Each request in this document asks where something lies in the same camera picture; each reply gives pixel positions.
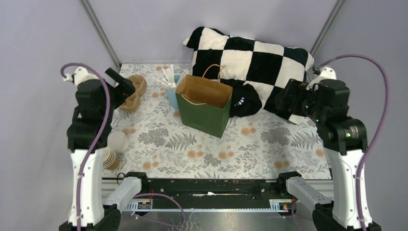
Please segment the green paper bag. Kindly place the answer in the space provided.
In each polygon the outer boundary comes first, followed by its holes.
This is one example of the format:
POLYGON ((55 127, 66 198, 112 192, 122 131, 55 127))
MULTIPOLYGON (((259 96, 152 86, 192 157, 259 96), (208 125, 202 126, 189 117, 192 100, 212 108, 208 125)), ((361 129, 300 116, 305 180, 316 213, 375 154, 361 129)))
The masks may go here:
POLYGON ((176 88, 176 99, 182 123, 209 135, 221 138, 230 118, 233 88, 220 81, 224 65, 219 68, 217 80, 186 75, 176 88))

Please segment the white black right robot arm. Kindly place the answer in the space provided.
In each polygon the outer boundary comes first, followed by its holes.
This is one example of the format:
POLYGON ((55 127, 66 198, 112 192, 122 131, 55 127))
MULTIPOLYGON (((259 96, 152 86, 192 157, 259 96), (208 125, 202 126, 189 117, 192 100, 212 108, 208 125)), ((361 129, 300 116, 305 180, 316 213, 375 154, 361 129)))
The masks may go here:
POLYGON ((312 82, 291 78, 277 96, 277 108, 312 120, 332 167, 334 198, 310 186, 297 172, 281 173, 276 192, 293 196, 312 214, 319 231, 379 231, 370 215, 364 180, 363 157, 368 151, 367 130, 362 121, 348 115, 350 90, 323 67, 312 82))

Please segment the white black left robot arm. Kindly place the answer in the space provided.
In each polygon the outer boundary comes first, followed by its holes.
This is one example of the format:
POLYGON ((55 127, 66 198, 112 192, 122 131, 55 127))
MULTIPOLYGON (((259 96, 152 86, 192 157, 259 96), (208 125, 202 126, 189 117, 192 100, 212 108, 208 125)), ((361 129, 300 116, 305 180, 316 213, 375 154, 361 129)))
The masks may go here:
POLYGON ((139 104, 147 83, 142 76, 124 78, 108 68, 115 81, 109 85, 91 67, 74 63, 72 74, 60 72, 64 81, 76 86, 77 106, 67 130, 68 149, 73 165, 73 198, 68 219, 61 231, 116 231, 121 213, 134 196, 149 193, 147 175, 129 172, 106 199, 102 198, 102 161, 108 150, 108 136, 116 108, 133 101, 139 104))

